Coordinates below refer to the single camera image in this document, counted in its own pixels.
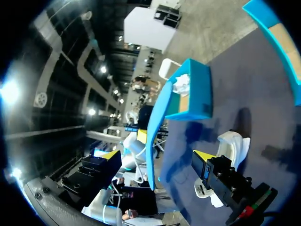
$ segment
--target blue box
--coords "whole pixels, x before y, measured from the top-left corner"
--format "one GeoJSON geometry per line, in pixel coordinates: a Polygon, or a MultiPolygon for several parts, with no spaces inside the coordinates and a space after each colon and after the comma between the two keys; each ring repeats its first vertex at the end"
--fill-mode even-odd
{"type": "Polygon", "coordinates": [[[172,93],[165,118],[172,120],[199,120],[212,117],[212,86],[210,68],[193,59],[187,59],[169,79],[173,84],[183,74],[190,77],[190,93],[187,111],[179,112],[180,95],[172,93]]]}

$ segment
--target concrete floor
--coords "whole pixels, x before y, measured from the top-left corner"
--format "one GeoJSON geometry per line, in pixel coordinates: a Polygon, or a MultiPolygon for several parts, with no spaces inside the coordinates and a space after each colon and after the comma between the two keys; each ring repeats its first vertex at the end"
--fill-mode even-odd
{"type": "MultiPolygon", "coordinates": [[[[178,31],[169,47],[158,60],[170,58],[183,63],[187,58],[193,58],[202,63],[208,63],[220,53],[257,28],[253,20],[241,9],[249,0],[182,0],[180,11],[182,20],[178,31]]],[[[177,67],[172,67],[172,75],[177,67]]],[[[152,79],[164,80],[158,75],[152,79]]],[[[155,161],[156,177],[160,174],[161,160],[155,161]]],[[[163,217],[164,224],[189,224],[180,212],[167,213],[163,217]]]]}

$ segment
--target table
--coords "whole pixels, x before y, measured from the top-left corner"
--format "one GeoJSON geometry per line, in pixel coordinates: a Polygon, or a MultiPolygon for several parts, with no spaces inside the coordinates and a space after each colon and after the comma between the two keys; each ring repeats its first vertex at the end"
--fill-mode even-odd
{"type": "Polygon", "coordinates": [[[241,166],[253,187],[261,182],[278,190],[267,211],[283,211],[299,220],[301,202],[301,108],[294,107],[280,58],[257,29],[209,64],[213,117],[199,121],[169,121],[160,182],[191,226],[222,226],[231,209],[214,208],[194,192],[197,175],[192,150],[216,154],[217,136],[239,124],[248,125],[251,145],[241,166]]]}
{"type": "Polygon", "coordinates": [[[146,154],[146,166],[147,166],[147,177],[149,180],[150,188],[155,189],[155,171],[154,171],[154,159],[153,159],[153,144],[157,136],[157,132],[164,120],[166,111],[168,109],[171,94],[173,92],[173,84],[167,81],[163,86],[154,108],[152,110],[149,124],[147,126],[147,137],[145,144],[145,154],[146,154]]]}

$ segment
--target crumpled paper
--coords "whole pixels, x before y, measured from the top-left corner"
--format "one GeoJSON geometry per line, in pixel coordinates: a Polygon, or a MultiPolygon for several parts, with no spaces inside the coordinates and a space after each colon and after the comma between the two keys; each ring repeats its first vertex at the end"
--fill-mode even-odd
{"type": "Polygon", "coordinates": [[[183,74],[176,78],[173,92],[180,94],[182,97],[189,95],[190,90],[190,77],[188,74],[183,74]]]}

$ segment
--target light fixture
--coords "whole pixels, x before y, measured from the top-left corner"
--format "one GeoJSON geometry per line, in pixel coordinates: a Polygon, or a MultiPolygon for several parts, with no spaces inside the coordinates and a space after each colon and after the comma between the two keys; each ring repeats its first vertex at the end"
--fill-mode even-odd
{"type": "Polygon", "coordinates": [[[102,66],[102,67],[100,68],[100,71],[101,71],[102,73],[106,73],[106,72],[107,72],[107,68],[106,68],[105,66],[102,66]]]}
{"type": "Polygon", "coordinates": [[[8,81],[4,83],[0,93],[3,101],[8,104],[13,104],[19,98],[19,89],[15,82],[8,81]]]}
{"type": "Polygon", "coordinates": [[[18,168],[14,168],[11,175],[19,179],[20,176],[22,175],[22,171],[18,168]]]}
{"type": "Polygon", "coordinates": [[[95,115],[95,114],[96,114],[96,111],[95,111],[93,108],[91,108],[91,109],[88,111],[88,114],[89,114],[89,115],[95,115]]]}

